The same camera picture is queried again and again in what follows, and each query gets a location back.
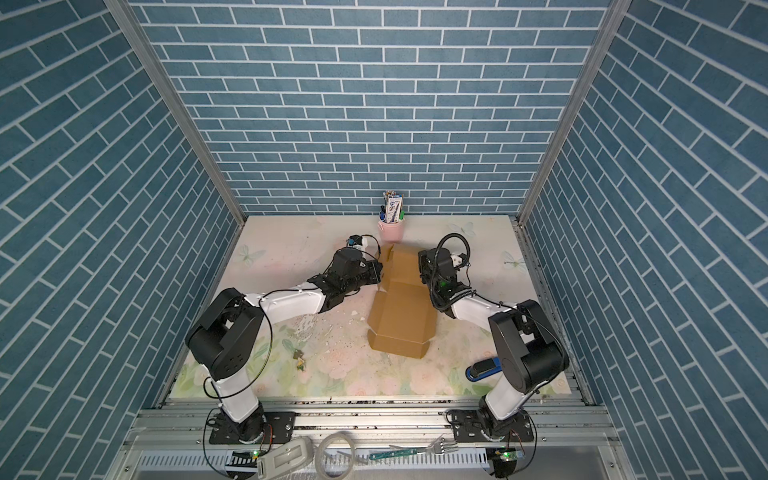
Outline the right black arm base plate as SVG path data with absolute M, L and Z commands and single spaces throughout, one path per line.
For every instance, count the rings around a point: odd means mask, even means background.
M 451 409 L 444 417 L 458 443 L 521 441 L 535 439 L 528 412 L 521 410 L 505 420 L 496 419 L 489 410 Z

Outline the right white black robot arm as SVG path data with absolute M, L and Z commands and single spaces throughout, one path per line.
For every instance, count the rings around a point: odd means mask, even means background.
M 501 377 L 479 403 L 475 421 L 490 439 L 499 439 L 524 418 L 524 405 L 565 371 L 570 360 L 544 310 L 534 300 L 515 306 L 491 301 L 458 278 L 470 265 L 471 248 L 458 233 L 417 254 L 422 283 L 435 309 L 490 331 Z

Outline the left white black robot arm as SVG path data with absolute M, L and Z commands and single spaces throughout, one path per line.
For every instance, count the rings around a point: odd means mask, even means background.
M 220 417 L 233 428 L 241 443 L 262 436 L 266 418 L 252 389 L 258 378 L 246 371 L 263 323 L 271 349 L 276 323 L 329 311 L 347 297 L 382 278 L 382 263 L 368 252 L 343 247 L 321 273 L 291 288 L 246 295 L 235 288 L 219 292 L 186 334 L 185 344 L 207 371 L 212 389 L 205 394 L 217 401 Z

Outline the brown cardboard paper box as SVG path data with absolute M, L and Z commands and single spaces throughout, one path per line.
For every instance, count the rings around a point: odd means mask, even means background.
M 421 280 L 418 253 L 404 244 L 383 251 L 382 281 L 367 320 L 376 351 L 421 359 L 436 334 L 437 310 Z

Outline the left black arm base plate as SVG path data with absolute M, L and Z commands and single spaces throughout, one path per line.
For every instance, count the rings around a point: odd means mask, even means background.
M 212 445 L 284 444 L 291 440 L 296 414 L 287 411 L 257 410 L 241 423 L 217 411 L 206 421 L 208 442 Z

